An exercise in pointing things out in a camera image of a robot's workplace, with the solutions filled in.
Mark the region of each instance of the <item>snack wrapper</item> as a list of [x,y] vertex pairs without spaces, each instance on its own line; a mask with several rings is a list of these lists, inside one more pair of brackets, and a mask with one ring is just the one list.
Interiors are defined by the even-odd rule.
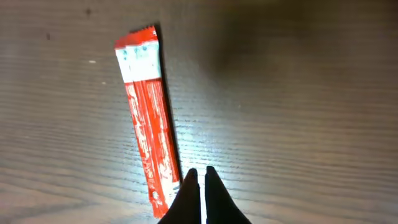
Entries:
[[155,27],[116,41],[130,112],[154,216],[162,218],[180,188],[172,130],[167,114]]

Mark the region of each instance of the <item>wooden table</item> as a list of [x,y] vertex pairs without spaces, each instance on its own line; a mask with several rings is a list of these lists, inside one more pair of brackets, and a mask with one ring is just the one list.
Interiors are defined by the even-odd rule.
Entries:
[[2,0],[0,223],[157,221],[113,50],[156,21],[182,170],[202,190],[211,164],[253,223],[398,223],[396,12]]

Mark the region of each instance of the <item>wood grain surface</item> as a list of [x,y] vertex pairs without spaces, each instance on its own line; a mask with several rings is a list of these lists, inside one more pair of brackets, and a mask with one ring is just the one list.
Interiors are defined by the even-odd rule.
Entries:
[[202,190],[210,164],[253,223],[398,223],[396,2],[243,2],[0,1],[0,223],[156,223],[113,51],[151,22]]

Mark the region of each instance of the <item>red packet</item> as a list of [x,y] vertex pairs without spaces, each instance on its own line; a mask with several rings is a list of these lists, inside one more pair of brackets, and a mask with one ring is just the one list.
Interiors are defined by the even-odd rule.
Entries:
[[115,51],[126,86],[149,200],[154,216],[162,218],[180,188],[180,177],[162,88],[155,27],[117,40]]

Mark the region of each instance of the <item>white label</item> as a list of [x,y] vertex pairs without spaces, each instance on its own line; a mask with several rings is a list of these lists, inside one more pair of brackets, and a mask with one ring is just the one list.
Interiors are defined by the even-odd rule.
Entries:
[[123,81],[128,83],[128,78],[130,77],[130,65],[128,62],[128,54],[127,50],[124,49],[116,49],[116,56],[118,58],[120,71],[122,73]]
[[177,196],[177,193],[180,190],[180,182],[172,182],[171,185],[162,183],[162,188],[166,204],[170,208],[173,204],[175,196]]
[[141,45],[128,45],[126,50],[130,73],[128,77],[123,77],[125,83],[151,80],[162,76],[158,41],[145,42]]

